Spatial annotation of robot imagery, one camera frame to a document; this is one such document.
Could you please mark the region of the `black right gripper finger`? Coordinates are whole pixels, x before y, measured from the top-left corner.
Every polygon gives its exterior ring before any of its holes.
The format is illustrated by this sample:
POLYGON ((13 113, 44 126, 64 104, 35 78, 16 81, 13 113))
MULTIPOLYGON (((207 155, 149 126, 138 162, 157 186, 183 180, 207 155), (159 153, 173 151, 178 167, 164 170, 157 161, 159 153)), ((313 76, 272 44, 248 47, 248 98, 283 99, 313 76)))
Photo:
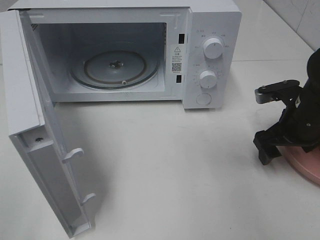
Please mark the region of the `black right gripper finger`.
POLYGON ((262 165, 268 165, 274 158, 280 157, 278 146, 287 146, 288 141, 280 130, 262 130, 254 135, 253 143, 258 150, 258 158, 262 165))

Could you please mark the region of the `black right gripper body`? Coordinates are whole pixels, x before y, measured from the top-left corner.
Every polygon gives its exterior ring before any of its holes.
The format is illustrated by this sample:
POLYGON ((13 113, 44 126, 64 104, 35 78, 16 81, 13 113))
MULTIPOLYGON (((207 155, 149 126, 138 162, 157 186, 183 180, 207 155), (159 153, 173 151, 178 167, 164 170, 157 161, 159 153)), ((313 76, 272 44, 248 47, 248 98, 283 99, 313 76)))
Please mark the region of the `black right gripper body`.
POLYGON ((310 85, 279 88, 286 110, 281 117, 282 143, 278 146, 302 147, 308 153, 320 145, 320 93, 310 85))

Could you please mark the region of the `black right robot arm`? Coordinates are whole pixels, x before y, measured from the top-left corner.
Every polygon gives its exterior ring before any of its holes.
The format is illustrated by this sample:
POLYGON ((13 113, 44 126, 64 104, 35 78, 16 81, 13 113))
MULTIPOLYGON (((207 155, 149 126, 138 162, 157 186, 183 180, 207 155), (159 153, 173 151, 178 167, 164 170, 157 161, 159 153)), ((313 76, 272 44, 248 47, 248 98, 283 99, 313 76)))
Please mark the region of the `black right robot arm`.
POLYGON ((282 101, 285 109, 279 121, 267 130, 255 133, 253 143, 258 158, 268 165, 281 155, 278 146, 301 147, 306 153, 320 144, 320 52, 315 51, 307 62, 308 79, 303 87, 289 79, 257 88, 258 104, 282 101))

